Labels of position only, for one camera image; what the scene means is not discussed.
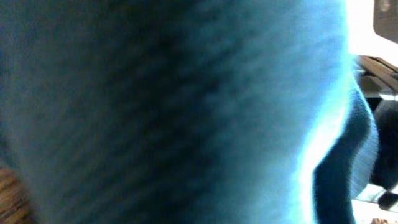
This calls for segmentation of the blue polo shirt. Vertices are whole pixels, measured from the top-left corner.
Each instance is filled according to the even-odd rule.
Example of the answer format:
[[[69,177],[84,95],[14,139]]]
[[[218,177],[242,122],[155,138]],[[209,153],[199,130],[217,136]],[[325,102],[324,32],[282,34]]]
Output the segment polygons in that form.
[[[354,223],[378,150],[326,0],[2,1],[1,137],[42,223]]]

